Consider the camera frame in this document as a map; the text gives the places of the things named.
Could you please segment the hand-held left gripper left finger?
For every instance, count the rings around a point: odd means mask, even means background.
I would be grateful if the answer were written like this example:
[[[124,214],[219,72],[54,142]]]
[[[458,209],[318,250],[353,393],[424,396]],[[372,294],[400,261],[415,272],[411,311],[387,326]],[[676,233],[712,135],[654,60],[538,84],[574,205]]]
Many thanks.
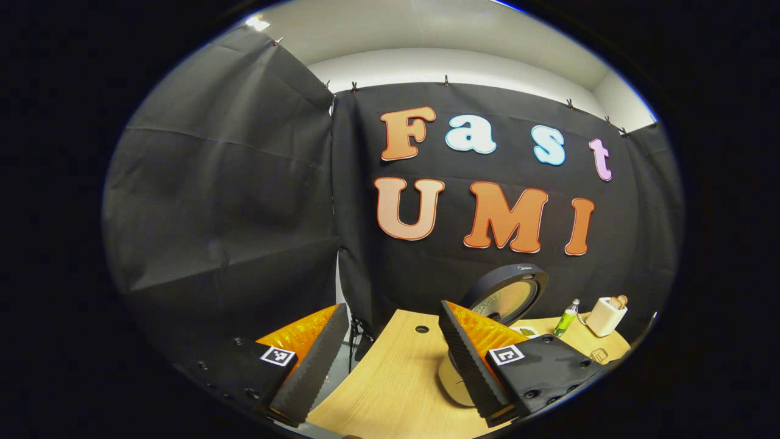
[[[259,338],[203,341],[187,348],[174,367],[239,412],[298,427],[348,327],[347,305],[334,304]]]

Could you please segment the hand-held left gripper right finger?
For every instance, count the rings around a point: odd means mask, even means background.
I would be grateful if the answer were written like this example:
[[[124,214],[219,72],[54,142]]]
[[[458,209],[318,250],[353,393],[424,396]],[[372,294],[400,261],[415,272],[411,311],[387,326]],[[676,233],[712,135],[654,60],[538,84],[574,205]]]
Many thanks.
[[[606,371],[557,336],[525,337],[446,300],[441,301],[438,325],[454,367],[488,427],[546,412]]]

